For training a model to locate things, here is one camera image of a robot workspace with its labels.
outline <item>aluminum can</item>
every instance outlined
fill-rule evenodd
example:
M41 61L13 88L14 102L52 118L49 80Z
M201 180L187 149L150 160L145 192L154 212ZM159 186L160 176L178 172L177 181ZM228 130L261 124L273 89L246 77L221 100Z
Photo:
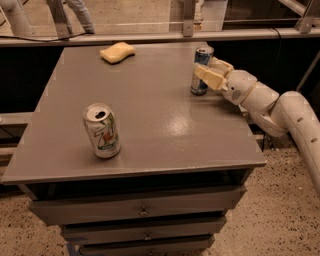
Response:
M98 157L110 158L120 151L114 114L108 105L96 103L88 106L83 112L83 123Z
M213 57L213 48L210 46L199 47L196 49L194 56L194 63L208 65L209 60ZM208 86L196 75L192 75L191 92L195 95L201 96L207 93Z

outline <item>drawer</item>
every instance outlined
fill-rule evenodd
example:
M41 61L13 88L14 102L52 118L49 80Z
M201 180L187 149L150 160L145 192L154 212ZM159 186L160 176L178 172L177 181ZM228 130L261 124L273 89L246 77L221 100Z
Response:
M217 213L176 215L125 221L98 222L62 227L62 236L71 244L100 244L121 241L151 241L166 237L218 233L226 219Z
M204 250L212 243L213 237L205 235L156 241L85 245L80 248L80 253L88 256L151 256L158 253Z
M30 210L47 225L67 225L223 211L234 208L244 192L244 186L222 186L36 201Z

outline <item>speckled floor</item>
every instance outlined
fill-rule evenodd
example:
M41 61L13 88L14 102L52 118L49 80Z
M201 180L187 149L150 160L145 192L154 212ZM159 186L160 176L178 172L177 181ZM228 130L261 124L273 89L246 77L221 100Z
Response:
M168 256L320 255L320 199L291 138L273 144L276 150L264 150L268 164L253 171L212 247ZM59 228L46 227L28 211L29 202L19 193L1 194L0 255L68 255Z

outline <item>can held by gripper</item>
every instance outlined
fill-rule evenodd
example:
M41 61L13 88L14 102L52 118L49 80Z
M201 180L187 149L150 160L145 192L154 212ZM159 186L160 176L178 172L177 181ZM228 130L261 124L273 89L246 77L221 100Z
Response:
M208 65L210 59L213 57L213 48L210 46L197 48L194 56L194 63ZM195 95L201 96L207 93L208 86L199 79L195 74L192 75L191 92Z

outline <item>can lid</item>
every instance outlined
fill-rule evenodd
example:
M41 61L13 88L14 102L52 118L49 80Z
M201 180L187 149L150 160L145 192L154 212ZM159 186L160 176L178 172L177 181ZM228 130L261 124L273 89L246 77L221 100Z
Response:
M110 109L106 104L95 103L84 110L83 117L91 122L99 122L104 120L109 114Z

